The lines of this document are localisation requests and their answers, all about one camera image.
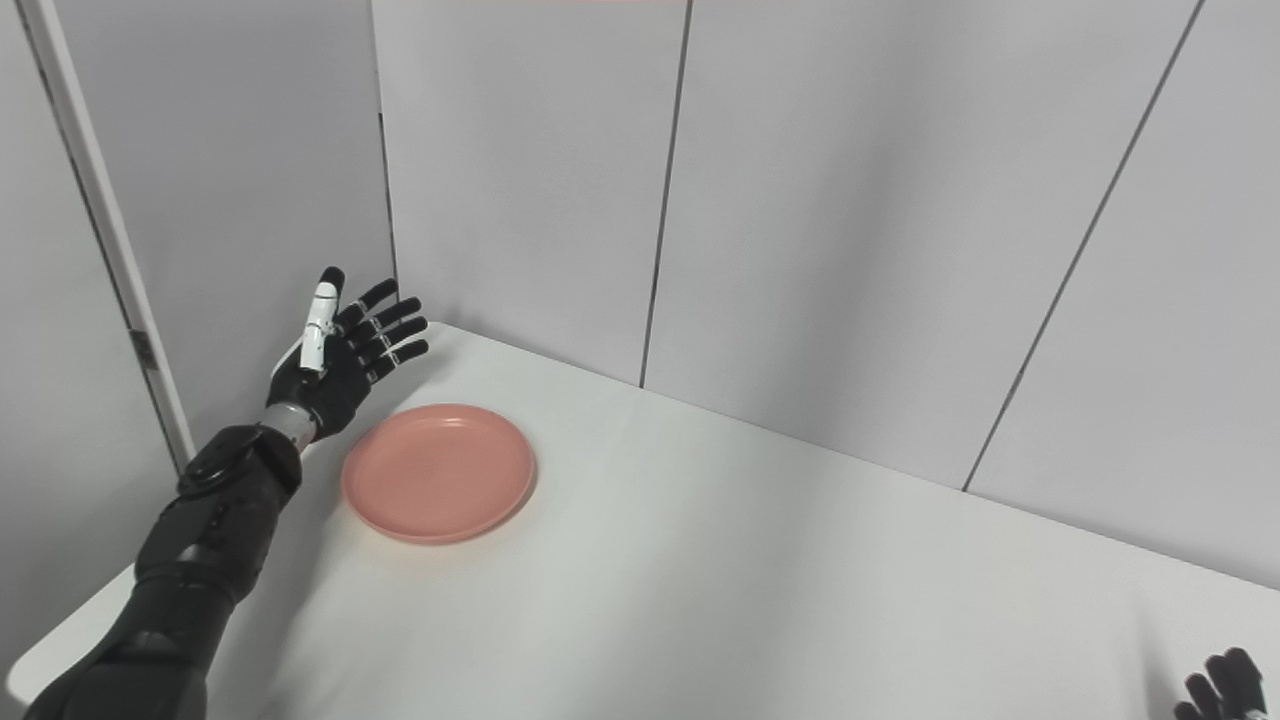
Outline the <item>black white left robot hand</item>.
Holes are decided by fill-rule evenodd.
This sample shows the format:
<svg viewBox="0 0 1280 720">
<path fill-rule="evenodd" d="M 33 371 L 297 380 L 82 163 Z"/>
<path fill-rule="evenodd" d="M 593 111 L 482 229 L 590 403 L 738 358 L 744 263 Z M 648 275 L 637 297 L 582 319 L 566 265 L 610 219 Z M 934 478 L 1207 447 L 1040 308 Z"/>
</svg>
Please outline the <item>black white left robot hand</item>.
<svg viewBox="0 0 1280 720">
<path fill-rule="evenodd" d="M 298 340 L 271 372 L 259 421 L 297 450 L 343 432 L 378 383 L 429 350 L 422 304 L 398 299 L 396 279 L 348 304 L 344 284 L 340 268 L 321 273 Z"/>
</svg>

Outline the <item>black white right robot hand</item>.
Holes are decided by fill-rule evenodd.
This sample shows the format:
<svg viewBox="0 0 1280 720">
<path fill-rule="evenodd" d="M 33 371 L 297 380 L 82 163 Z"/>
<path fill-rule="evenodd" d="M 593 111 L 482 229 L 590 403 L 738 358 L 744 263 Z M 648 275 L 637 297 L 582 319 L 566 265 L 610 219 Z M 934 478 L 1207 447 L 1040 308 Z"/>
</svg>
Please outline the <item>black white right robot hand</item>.
<svg viewBox="0 0 1280 720">
<path fill-rule="evenodd" d="M 1188 700 L 1172 710 L 1175 719 L 1271 719 L 1263 675 L 1251 655 L 1231 647 L 1207 657 L 1201 673 L 1183 683 Z"/>
</svg>

